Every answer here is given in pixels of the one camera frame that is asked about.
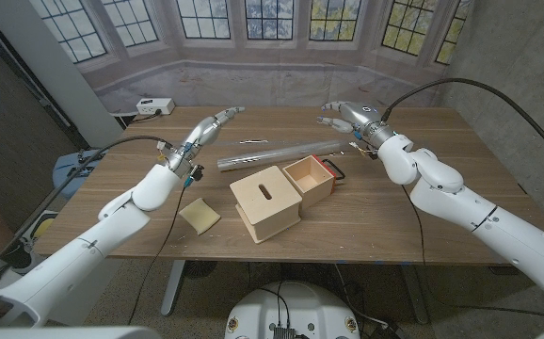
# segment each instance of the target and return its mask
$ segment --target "wooden block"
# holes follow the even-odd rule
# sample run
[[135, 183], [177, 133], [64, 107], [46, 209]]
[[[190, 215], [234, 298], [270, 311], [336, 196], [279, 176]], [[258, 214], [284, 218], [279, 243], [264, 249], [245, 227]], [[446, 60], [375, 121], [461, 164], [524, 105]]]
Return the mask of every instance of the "wooden block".
[[231, 184], [236, 209], [257, 244], [301, 221], [301, 196], [273, 166]]
[[329, 196], [335, 184], [335, 175], [314, 155], [283, 168], [282, 172], [303, 199], [302, 210]]

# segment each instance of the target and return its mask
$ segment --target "electrical outlet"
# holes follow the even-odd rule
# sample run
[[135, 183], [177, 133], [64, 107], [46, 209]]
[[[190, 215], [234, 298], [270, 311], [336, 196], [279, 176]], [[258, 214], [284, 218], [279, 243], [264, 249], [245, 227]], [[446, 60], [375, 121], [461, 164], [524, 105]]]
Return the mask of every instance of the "electrical outlet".
[[141, 115], [153, 115], [157, 109], [161, 109], [161, 114], [171, 114], [175, 104], [170, 98], [145, 98], [140, 99], [136, 108], [138, 108], [138, 114]]

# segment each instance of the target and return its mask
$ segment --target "window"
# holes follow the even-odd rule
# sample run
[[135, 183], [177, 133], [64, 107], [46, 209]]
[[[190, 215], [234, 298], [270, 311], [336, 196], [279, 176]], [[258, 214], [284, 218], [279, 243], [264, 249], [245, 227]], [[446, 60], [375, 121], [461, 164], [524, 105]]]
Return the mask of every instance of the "window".
[[352, 41], [360, 0], [313, 0], [310, 40]]
[[245, 0], [247, 39], [291, 40], [293, 0]]
[[143, 0], [101, 0], [126, 47], [157, 40]]
[[465, 20], [467, 20], [467, 14], [469, 14], [469, 6], [472, 0], [460, 0], [458, 3], [458, 8], [454, 13], [452, 22], [450, 23], [450, 28], [445, 34], [443, 43], [441, 44], [440, 52], [436, 61], [444, 65], [449, 65], [452, 60], [452, 53], [456, 48], [456, 42], [458, 41], [458, 36], [460, 36], [460, 31], [462, 31], [462, 26], [464, 25]]
[[419, 55], [436, 3], [437, 0], [395, 0], [385, 27], [383, 46]]
[[79, 0], [31, 0], [31, 4], [73, 63], [106, 53]]
[[187, 39], [230, 39], [226, 0], [177, 0]]

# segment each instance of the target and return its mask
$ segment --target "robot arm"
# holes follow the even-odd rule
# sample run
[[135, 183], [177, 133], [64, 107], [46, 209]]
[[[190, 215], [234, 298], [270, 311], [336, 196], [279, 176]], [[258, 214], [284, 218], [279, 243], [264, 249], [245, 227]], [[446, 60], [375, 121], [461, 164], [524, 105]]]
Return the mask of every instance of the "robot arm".
[[202, 166], [191, 162], [203, 145], [213, 143], [220, 128], [243, 107], [222, 111], [201, 121], [178, 149], [164, 150], [165, 162], [155, 165], [135, 187], [108, 203], [99, 222], [44, 260], [19, 281], [0, 289], [0, 327], [39, 327], [63, 300], [111, 251], [151, 220], [156, 210], [188, 176], [184, 187], [199, 180]]
[[350, 124], [351, 131], [347, 133], [354, 132], [376, 151], [394, 183], [407, 185], [419, 178], [410, 192], [414, 205], [464, 227], [544, 289], [543, 231], [464, 186], [460, 173], [441, 163], [430, 151], [411, 152], [412, 141], [394, 133], [375, 109], [345, 102], [323, 106], [323, 110], [327, 108], [339, 110], [347, 121], [318, 121]]

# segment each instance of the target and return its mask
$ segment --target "black cord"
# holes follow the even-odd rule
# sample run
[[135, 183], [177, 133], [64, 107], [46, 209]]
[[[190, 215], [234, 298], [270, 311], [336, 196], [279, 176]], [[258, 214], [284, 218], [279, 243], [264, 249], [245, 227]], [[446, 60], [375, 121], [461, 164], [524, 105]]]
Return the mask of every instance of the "black cord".
[[176, 206], [176, 212], [174, 213], [174, 219], [171, 221], [171, 226], [169, 226], [168, 235], [166, 235], [166, 240], [164, 240], [163, 244], [161, 245], [161, 249], [157, 252], [157, 255], [155, 255], [154, 258], [152, 258], [151, 264], [149, 265], [149, 268], [147, 268], [147, 273], [144, 275], [144, 279], [142, 280], [142, 283], [140, 284], [140, 288], [138, 289], [138, 295], [136, 296], [136, 300], [134, 302], [134, 307], [132, 308], [132, 312], [130, 313], [130, 319], [128, 320], [128, 325], [132, 323], [132, 319], [134, 318], [134, 314], [136, 313], [136, 307], [138, 306], [138, 302], [140, 301], [140, 295], [142, 294], [142, 288], [144, 287], [144, 283], [147, 281], [147, 278], [149, 277], [149, 273], [151, 272], [152, 265], [155, 263], [155, 260], [159, 257], [159, 254], [161, 254], [161, 251], [166, 246], [166, 243], [168, 242], [169, 235], [171, 234], [171, 229], [174, 227], [174, 223], [176, 222], [176, 217], [178, 217], [178, 210], [180, 209], [180, 202], [182, 202], [182, 196], [184, 195], [184, 191], [186, 190], [186, 186], [182, 188], [182, 192], [180, 192], [180, 198], [178, 199], [178, 205]]
[[444, 83], [450, 83], [450, 82], [457, 82], [457, 83], [462, 83], [462, 84], [473, 85], [473, 86], [476, 86], [476, 87], [478, 87], [480, 89], [485, 89], [485, 90], [491, 92], [492, 94], [498, 96], [499, 98], [504, 100], [507, 104], [509, 104], [511, 107], [513, 107], [517, 111], [517, 113], [519, 113], [536, 130], [536, 132], [544, 139], [544, 130], [537, 124], [537, 122], [535, 122], [532, 119], [532, 117], [529, 116], [529, 114], [527, 114], [527, 112], [525, 112], [523, 110], [523, 108], [521, 108], [512, 99], [510, 99], [508, 96], [506, 96], [506, 94], [500, 92], [499, 90], [493, 88], [492, 86], [486, 85], [484, 83], [480, 83], [478, 81], [474, 81], [474, 80], [471, 80], [471, 79], [464, 79], [464, 78], [440, 79], [440, 80], [430, 82], [430, 83], [428, 83], [426, 85], [422, 85], [417, 89], [411, 90], [410, 92], [408, 92], [408, 93], [402, 95], [401, 97], [399, 97], [391, 105], [389, 105], [389, 107], [387, 107], [387, 109], [385, 110], [385, 113], [383, 114], [383, 117], [381, 117], [381, 121], [387, 121], [389, 119], [389, 116], [392, 113], [392, 110], [399, 103], [406, 100], [408, 97], [410, 97], [410, 96], [412, 96], [412, 95], [414, 95], [414, 94], [416, 94], [416, 93], [418, 93], [418, 92], [420, 92], [422, 90], [428, 89], [430, 87], [440, 85], [440, 84], [444, 84]]
[[[291, 324], [291, 321], [290, 321], [291, 318], [289, 316], [289, 306], [287, 306], [287, 302], [284, 300], [284, 298], [280, 294], [278, 294], [278, 293], [276, 293], [276, 292], [274, 292], [272, 290], [269, 290], [269, 289], [263, 288], [263, 287], [259, 287], [258, 289], [261, 289], [262, 291], [265, 291], [265, 292], [272, 293], [273, 295], [277, 296], [277, 299], [280, 299], [280, 300], [282, 300], [282, 302], [284, 302], [284, 309], [287, 310], [287, 329], [288, 329], [289, 325]], [[279, 327], [281, 327], [281, 324], [280, 324], [280, 306], [279, 306]]]
[[421, 249], [423, 250], [423, 275], [424, 275], [424, 283], [426, 285], [426, 289], [429, 291], [429, 294], [431, 295], [431, 298], [433, 298], [436, 302], [440, 303], [443, 306], [447, 307], [453, 307], [453, 308], [461, 308], [461, 309], [472, 309], [472, 310], [486, 310], [486, 311], [502, 311], [502, 312], [511, 312], [511, 313], [520, 313], [520, 314], [526, 314], [526, 315], [539, 315], [544, 316], [544, 313], [541, 312], [535, 312], [535, 311], [527, 311], [527, 310], [520, 310], [520, 309], [510, 309], [505, 307], [491, 307], [491, 306], [474, 306], [474, 305], [458, 305], [458, 304], [450, 304], [444, 301], [441, 301], [439, 298], [435, 296], [433, 293], [433, 290], [431, 290], [431, 284], [429, 283], [429, 278], [426, 274], [426, 259], [424, 257], [424, 232], [423, 232], [423, 223], [421, 222], [421, 216], [419, 216], [419, 212], [416, 209], [416, 206], [414, 205], [414, 202], [410, 199], [410, 196], [408, 192], [406, 191], [406, 188], [402, 186], [402, 189], [404, 190], [404, 193], [406, 194], [406, 197], [408, 198], [408, 201], [410, 202], [410, 205], [412, 206], [412, 209], [414, 210], [414, 214], [416, 214], [416, 218], [419, 221], [419, 229], [421, 231]]
[[31, 225], [40, 217], [40, 214], [42, 211], [50, 205], [55, 198], [60, 194], [60, 192], [75, 178], [78, 174], [80, 174], [94, 159], [96, 159], [99, 155], [101, 155], [104, 151], [115, 147], [121, 143], [133, 141], [133, 140], [155, 140], [155, 141], [161, 141], [165, 142], [166, 145], [171, 147], [171, 144], [164, 139], [160, 137], [152, 137], [152, 136], [135, 136], [135, 137], [125, 137], [123, 139], [119, 139], [117, 141], [111, 142], [110, 144], [102, 147], [102, 149], [96, 151], [91, 157], [89, 157], [86, 162], [83, 164], [80, 164], [80, 166], [75, 170], [74, 173], [72, 173], [70, 176], [67, 177], [67, 179], [59, 186], [57, 189], [52, 191], [46, 199], [38, 206], [38, 208], [27, 218], [27, 220], [22, 224], [22, 226], [17, 230], [17, 233], [10, 239], [10, 241], [7, 243], [7, 245], [0, 251], [0, 258], [2, 258], [6, 253], [9, 252], [10, 248], [17, 244], [17, 240], [19, 240], [23, 234], [31, 227]]
[[161, 115], [161, 109], [157, 109], [153, 114], [151, 114], [150, 116], [146, 117], [146, 118], [142, 118], [142, 119], [138, 119], [138, 120], [132, 120], [130, 121], [130, 124], [133, 124], [133, 123], [141, 123], [141, 122], [144, 122], [144, 121], [147, 121], [147, 120], [151, 120], [155, 117], [158, 117]]
[[[279, 306], [279, 325], [280, 325], [280, 287], [282, 286], [282, 282], [284, 282], [284, 279], [280, 279], [280, 282], [279, 282], [279, 289], [277, 290], [277, 294], [276, 294], [276, 303], [278, 304]], [[289, 326], [289, 318], [287, 317], [287, 329], [290, 328]]]

